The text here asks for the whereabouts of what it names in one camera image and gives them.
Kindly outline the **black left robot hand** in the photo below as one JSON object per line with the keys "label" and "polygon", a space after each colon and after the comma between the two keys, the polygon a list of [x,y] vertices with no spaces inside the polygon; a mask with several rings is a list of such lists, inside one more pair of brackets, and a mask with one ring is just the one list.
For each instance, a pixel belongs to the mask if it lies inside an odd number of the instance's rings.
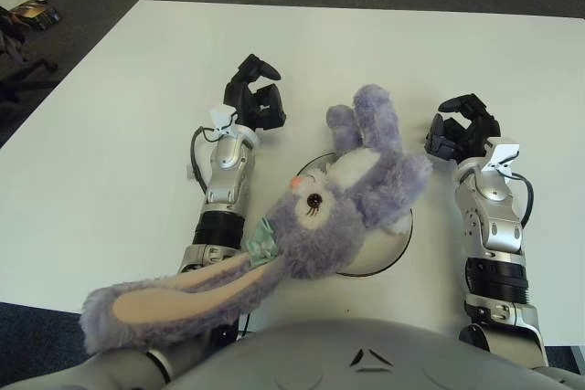
{"label": "black left robot hand", "polygon": [[250,84],[259,78],[280,80],[281,75],[269,63],[249,54],[226,85],[223,103],[235,109],[238,125],[253,131],[280,128],[286,114],[279,89],[272,83],[251,91]]}

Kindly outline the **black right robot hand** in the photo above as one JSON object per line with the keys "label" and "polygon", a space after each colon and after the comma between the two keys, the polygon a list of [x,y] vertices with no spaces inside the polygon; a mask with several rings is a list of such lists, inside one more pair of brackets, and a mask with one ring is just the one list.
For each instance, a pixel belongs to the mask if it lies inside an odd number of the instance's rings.
{"label": "black right robot hand", "polygon": [[[453,117],[444,119],[443,113],[459,113],[470,124],[463,127]],[[426,135],[424,149],[431,156],[461,163],[468,158],[484,157],[486,140],[500,136],[498,121],[471,93],[446,100],[439,106]]]}

